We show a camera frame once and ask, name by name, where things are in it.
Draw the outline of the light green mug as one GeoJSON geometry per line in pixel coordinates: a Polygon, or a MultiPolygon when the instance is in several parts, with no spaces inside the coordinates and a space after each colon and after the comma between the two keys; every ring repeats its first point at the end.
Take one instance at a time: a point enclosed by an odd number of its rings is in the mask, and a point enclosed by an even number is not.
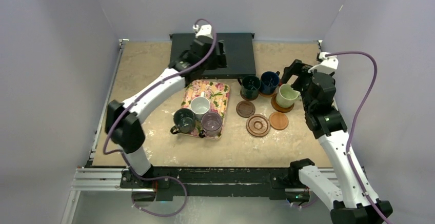
{"type": "Polygon", "coordinates": [[[295,90],[291,84],[282,84],[279,87],[275,100],[278,106],[282,108],[290,108],[294,105],[299,95],[299,91],[295,90]]]}

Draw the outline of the navy blue mug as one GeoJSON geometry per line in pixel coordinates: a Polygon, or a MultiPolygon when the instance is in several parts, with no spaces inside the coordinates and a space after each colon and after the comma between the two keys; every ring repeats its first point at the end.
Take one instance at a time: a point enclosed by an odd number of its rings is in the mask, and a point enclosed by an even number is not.
{"type": "Polygon", "coordinates": [[[261,77],[260,93],[264,95],[272,95],[280,84],[280,72],[267,71],[261,77]]]}

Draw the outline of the glossy brown ringed coaster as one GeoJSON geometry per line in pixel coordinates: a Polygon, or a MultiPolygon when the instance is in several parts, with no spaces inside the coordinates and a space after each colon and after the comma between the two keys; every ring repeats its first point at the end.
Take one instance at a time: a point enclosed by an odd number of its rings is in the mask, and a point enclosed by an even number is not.
{"type": "Polygon", "coordinates": [[[249,117],[246,121],[246,129],[248,133],[254,137],[264,137],[270,131],[271,125],[265,116],[255,114],[249,117]]]}
{"type": "Polygon", "coordinates": [[[294,104],[292,104],[290,107],[287,108],[283,108],[279,106],[278,103],[276,102],[276,94],[271,98],[271,105],[276,111],[281,113],[288,113],[294,108],[294,104]]]}

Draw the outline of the dark green mug back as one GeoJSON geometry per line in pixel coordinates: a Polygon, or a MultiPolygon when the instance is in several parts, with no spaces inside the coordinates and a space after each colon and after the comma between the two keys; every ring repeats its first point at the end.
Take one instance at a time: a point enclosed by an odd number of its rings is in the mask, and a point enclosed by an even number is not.
{"type": "Polygon", "coordinates": [[[261,80],[255,75],[245,76],[238,78],[238,82],[241,86],[242,94],[247,98],[254,98],[259,95],[259,89],[261,87],[261,80]]]}

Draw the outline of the dark green mug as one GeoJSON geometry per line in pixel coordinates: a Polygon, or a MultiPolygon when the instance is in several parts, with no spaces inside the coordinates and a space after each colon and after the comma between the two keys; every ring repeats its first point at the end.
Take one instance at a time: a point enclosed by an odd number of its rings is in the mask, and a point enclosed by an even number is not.
{"type": "Polygon", "coordinates": [[[190,134],[195,128],[195,114],[188,108],[181,108],[174,113],[173,122],[171,134],[190,134]]]}
{"type": "Polygon", "coordinates": [[[259,89],[261,87],[261,80],[255,75],[245,76],[238,78],[238,82],[241,86],[242,94],[247,98],[254,98],[259,95],[259,89]]]}

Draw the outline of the white mug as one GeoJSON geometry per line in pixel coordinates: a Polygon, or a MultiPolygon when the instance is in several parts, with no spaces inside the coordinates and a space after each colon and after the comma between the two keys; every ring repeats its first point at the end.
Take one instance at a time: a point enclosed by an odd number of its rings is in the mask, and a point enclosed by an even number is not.
{"type": "Polygon", "coordinates": [[[201,92],[198,97],[195,97],[190,103],[190,109],[194,113],[196,120],[201,120],[202,117],[210,111],[211,103],[205,97],[205,91],[201,92]]]}

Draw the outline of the glossy brown ringed coaster front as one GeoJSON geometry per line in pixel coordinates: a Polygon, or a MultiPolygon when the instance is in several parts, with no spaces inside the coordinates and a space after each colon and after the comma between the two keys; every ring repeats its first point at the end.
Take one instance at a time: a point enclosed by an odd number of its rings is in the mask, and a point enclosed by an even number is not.
{"type": "Polygon", "coordinates": [[[270,131],[271,125],[265,116],[255,114],[249,117],[246,121],[246,129],[248,133],[254,137],[264,137],[270,131]]]}

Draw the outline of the lavender mug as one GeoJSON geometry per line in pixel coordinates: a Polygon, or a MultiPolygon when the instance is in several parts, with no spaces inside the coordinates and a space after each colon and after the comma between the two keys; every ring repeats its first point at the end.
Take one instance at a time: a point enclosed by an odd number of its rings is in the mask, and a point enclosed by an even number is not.
{"type": "Polygon", "coordinates": [[[218,137],[221,134],[223,126],[222,117],[216,112],[207,112],[201,119],[201,126],[200,138],[218,137]]]}

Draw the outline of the dark green mug front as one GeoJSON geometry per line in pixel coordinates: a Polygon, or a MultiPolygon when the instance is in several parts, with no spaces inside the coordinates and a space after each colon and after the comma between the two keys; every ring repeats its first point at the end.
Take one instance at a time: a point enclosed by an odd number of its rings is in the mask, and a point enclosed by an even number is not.
{"type": "Polygon", "coordinates": [[[171,134],[190,134],[195,128],[195,114],[188,108],[181,108],[174,113],[173,122],[171,134]]]}

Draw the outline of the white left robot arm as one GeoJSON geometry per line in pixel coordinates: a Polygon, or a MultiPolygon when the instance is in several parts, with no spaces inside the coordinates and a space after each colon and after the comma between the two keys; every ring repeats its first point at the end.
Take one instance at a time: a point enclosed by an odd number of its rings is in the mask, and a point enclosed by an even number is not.
{"type": "Polygon", "coordinates": [[[153,176],[153,166],[143,150],[146,136],[142,124],[170,96],[200,79],[215,60],[217,43],[215,33],[196,36],[190,49],[141,92],[123,102],[112,100],[108,104],[103,154],[120,152],[139,187],[148,187],[158,179],[153,176]]]}

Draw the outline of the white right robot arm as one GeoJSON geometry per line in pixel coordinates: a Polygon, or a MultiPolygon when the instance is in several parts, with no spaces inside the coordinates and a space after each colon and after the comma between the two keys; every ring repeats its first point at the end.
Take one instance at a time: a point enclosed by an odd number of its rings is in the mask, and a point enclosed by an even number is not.
{"type": "Polygon", "coordinates": [[[306,124],[327,154],[339,184],[322,175],[307,158],[291,162],[283,181],[307,186],[328,208],[333,223],[387,222],[392,206],[380,200],[368,182],[349,143],[347,125],[333,105],[333,74],[296,59],[284,69],[282,83],[297,77],[291,87],[301,95],[306,124]]]}

